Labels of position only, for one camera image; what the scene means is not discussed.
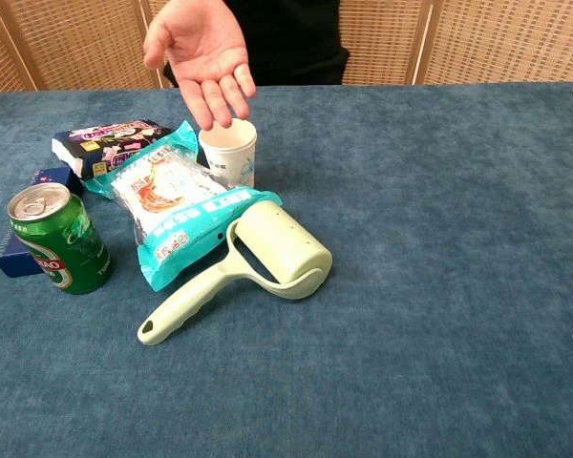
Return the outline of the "person's bare open hand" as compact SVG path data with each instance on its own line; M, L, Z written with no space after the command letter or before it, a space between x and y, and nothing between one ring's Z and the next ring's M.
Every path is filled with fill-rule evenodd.
M223 1L169 1L143 42L149 70L170 64L180 94L198 125L225 128L249 116L256 94L243 32Z

